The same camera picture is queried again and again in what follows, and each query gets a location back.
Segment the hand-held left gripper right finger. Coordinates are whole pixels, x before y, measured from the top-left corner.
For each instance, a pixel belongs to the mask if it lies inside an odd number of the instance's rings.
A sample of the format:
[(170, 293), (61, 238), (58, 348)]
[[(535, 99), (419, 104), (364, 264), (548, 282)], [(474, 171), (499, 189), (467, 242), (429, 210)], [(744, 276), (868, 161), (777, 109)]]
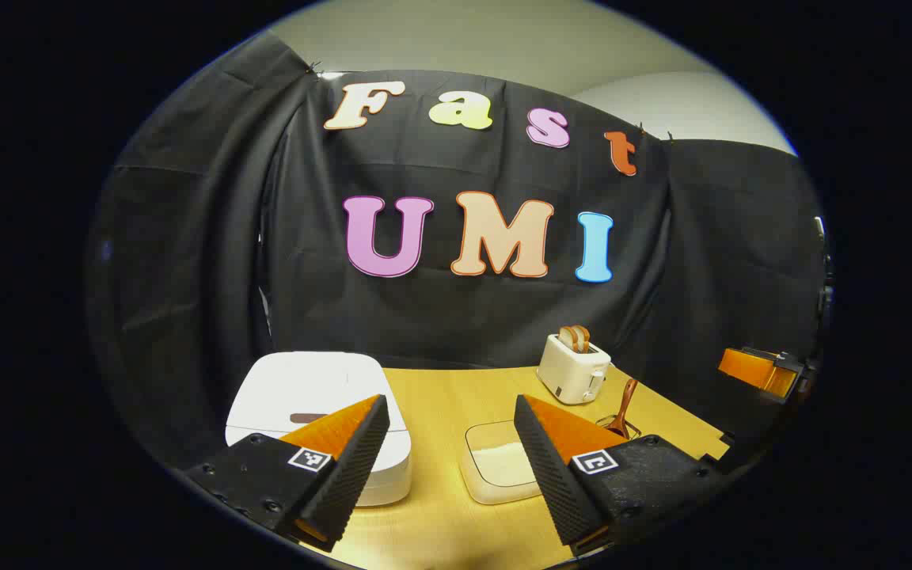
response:
[(738, 477), (661, 435), (626, 439), (520, 394), (514, 425), (562, 544), (573, 554), (647, 540)]

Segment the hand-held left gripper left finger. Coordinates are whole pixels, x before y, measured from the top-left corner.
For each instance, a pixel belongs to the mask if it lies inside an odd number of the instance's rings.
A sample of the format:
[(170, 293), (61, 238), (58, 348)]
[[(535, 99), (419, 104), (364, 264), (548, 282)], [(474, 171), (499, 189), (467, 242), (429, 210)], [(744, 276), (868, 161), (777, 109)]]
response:
[(390, 429), (383, 394), (281, 438), (252, 433), (185, 470), (239, 515), (326, 552), (345, 527)]

